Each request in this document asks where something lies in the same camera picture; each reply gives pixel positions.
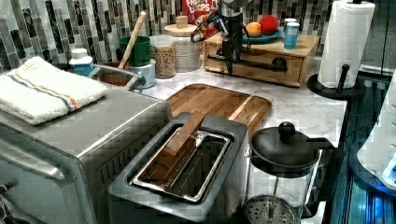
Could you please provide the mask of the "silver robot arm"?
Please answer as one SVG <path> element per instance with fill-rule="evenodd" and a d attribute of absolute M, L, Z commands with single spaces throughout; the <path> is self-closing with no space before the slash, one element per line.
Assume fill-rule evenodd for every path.
<path fill-rule="evenodd" d="M 249 0 L 219 0 L 218 13 L 220 27 L 223 32 L 222 50 L 224 62 L 229 75 L 233 73 L 233 56 L 240 58 L 243 50 L 248 50 L 249 45 L 243 46 L 243 35 L 246 27 L 243 23 L 243 7 Z"/>

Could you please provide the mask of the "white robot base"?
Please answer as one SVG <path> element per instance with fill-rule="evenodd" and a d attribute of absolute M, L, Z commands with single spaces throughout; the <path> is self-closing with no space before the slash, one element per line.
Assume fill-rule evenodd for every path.
<path fill-rule="evenodd" d="M 357 153 L 362 167 L 390 191 L 396 190 L 396 74 L 392 75 L 378 120 Z"/>

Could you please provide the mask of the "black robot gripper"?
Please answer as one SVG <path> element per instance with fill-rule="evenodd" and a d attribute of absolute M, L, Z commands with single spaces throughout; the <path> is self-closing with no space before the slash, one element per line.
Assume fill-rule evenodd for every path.
<path fill-rule="evenodd" d="M 241 59 L 243 38 L 243 14 L 233 16 L 220 16 L 223 29 L 223 56 L 228 74 L 233 73 L 233 50 L 235 49 L 236 60 Z"/>

